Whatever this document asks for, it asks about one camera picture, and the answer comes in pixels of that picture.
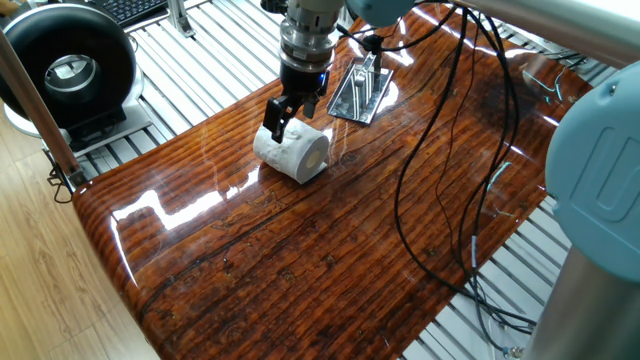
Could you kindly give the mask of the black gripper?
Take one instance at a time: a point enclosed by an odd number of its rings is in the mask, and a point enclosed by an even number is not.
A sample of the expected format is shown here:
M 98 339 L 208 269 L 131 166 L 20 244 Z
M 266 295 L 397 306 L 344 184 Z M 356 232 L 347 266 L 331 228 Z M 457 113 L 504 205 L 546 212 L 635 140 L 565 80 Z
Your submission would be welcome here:
M 327 93 L 330 71 L 303 72 L 285 63 L 280 66 L 282 96 L 267 101 L 262 126 L 271 133 L 271 139 L 281 143 L 286 126 L 303 103 L 303 115 L 313 118 L 320 96 Z

